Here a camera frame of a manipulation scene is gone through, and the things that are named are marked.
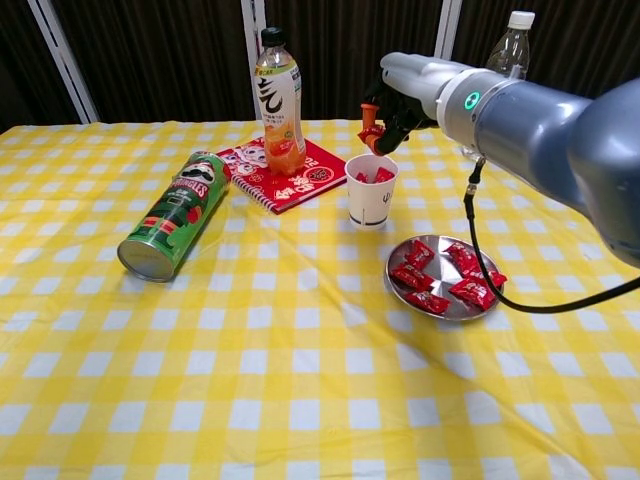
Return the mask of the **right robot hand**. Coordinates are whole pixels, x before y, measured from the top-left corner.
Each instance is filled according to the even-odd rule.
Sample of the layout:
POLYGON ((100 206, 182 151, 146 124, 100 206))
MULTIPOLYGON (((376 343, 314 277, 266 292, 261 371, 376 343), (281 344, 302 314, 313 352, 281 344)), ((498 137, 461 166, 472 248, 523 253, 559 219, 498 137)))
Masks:
POLYGON ((361 103, 362 129, 382 125, 385 133, 370 148, 377 156, 395 151, 414 130, 438 126, 437 100, 466 65, 419 54, 391 52, 382 57, 361 103))

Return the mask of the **round metal plate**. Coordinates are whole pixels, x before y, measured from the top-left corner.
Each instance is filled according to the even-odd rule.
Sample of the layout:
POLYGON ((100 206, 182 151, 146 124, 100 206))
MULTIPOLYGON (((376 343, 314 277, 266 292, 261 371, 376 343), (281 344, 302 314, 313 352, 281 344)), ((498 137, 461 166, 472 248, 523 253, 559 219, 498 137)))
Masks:
POLYGON ((384 276, 386 285, 403 306, 423 316, 449 322, 476 320, 496 309, 499 305, 498 299, 494 299, 490 305, 483 310, 470 301, 458 298, 449 292, 450 287, 453 287, 463 279, 462 274, 454 264, 454 260, 446 252, 450 245, 456 242, 461 243, 473 252, 473 245, 469 242, 455 237, 432 234, 410 237, 394 247, 386 260, 384 276), (412 305, 406 299, 406 296, 412 289, 400 280, 392 277, 392 270, 406 262, 405 256, 411 251, 411 245, 415 240, 421 241, 434 252, 434 258, 425 266, 423 272, 433 279, 430 292, 450 301, 448 309, 443 313, 431 313, 418 306, 412 305))

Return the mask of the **white paper cup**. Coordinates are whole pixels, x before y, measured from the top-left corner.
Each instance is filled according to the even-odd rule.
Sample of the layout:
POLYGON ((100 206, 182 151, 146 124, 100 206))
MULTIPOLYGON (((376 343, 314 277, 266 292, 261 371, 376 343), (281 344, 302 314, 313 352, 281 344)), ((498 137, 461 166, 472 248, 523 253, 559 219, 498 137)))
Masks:
POLYGON ((348 213, 351 223, 356 228, 375 230, 385 225, 389 216, 398 172, 396 162, 388 156, 363 154, 351 158, 346 163, 348 213), (376 184, 374 179, 379 167, 392 171, 395 178, 376 184), (368 177, 367 183, 356 179, 359 172, 368 177))

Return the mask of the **black pleated curtain panel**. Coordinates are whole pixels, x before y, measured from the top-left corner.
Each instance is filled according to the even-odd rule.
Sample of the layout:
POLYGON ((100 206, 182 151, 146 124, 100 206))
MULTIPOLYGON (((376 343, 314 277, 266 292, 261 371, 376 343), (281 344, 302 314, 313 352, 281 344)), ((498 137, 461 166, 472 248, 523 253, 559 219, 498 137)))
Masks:
POLYGON ((27 0, 0 0, 0 134, 79 121, 27 0))
POLYGON ((241 0, 51 0, 105 123, 255 117, 241 0))
POLYGON ((302 75, 302 118, 361 117, 387 53, 434 53, 443 0, 265 0, 302 75))
POLYGON ((452 58, 483 66, 515 10, 535 14, 529 81, 595 98, 640 78, 640 0, 463 0, 452 58))

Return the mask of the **clear water bottle white cap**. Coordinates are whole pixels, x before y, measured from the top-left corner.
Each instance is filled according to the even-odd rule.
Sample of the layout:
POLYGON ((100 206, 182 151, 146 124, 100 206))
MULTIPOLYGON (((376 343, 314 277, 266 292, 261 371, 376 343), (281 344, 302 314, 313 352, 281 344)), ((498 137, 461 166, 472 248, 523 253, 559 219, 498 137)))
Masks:
POLYGON ((512 11, 507 30, 491 51, 485 68, 524 80, 530 63, 529 31, 534 20, 534 12, 512 11))

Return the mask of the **orange drink bottle black cap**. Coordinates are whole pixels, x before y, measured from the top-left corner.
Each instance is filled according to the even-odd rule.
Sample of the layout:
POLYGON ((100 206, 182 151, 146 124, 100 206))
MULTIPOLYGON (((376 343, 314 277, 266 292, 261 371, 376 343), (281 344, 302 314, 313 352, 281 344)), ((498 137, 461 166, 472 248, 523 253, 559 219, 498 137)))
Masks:
POLYGON ((291 176, 306 160, 301 128, 302 77, 293 56, 285 48, 279 27, 260 33, 263 51, 254 71, 254 85, 265 134, 267 165, 274 174, 291 176))

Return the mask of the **red spiral notebook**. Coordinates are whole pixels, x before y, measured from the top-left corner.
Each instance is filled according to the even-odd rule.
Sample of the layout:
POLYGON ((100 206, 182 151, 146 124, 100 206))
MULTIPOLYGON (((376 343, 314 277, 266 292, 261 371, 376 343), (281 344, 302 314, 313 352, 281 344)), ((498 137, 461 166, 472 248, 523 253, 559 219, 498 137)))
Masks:
POLYGON ((217 152, 229 166, 231 180, 266 210, 281 214, 346 181, 345 162, 306 141, 303 167, 290 176, 275 174, 267 165, 263 137, 217 152))

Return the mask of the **green Pringles can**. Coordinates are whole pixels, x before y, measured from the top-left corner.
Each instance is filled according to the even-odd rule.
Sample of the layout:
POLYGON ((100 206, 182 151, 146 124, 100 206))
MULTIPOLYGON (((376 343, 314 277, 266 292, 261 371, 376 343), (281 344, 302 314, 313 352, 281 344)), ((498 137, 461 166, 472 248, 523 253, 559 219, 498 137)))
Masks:
POLYGON ((227 193, 230 181, 231 171, 220 156, 207 151, 192 153, 118 246, 121 263, 142 279, 171 280, 227 193))

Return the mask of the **yellow white checkered tablecloth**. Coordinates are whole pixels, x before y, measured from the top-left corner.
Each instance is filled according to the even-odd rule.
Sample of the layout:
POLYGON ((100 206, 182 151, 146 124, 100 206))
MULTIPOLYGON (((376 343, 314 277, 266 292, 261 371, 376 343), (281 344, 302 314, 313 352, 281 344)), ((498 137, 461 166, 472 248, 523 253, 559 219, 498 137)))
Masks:
POLYGON ((176 278, 118 244, 188 156, 256 122, 0 134, 0 480, 640 480, 640 292, 459 325, 398 302, 396 244, 466 238, 471 163, 415 133, 384 228, 337 188, 231 189, 176 278))

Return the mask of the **white metal partition post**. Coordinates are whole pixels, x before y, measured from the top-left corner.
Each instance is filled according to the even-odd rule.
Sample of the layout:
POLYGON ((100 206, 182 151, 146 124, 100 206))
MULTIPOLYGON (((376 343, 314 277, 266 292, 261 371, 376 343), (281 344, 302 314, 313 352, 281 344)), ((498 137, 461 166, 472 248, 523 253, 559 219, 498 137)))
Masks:
POLYGON ((93 99, 51 0, 27 0, 27 2, 80 122, 83 124, 99 122, 100 118, 93 99))
POLYGON ((260 120, 261 110, 255 91, 254 73, 262 53, 261 31, 266 27, 265 0, 240 0, 240 5, 254 112, 256 119, 260 120))
POLYGON ((451 59, 462 5, 463 0, 442 0, 434 48, 435 57, 451 59))

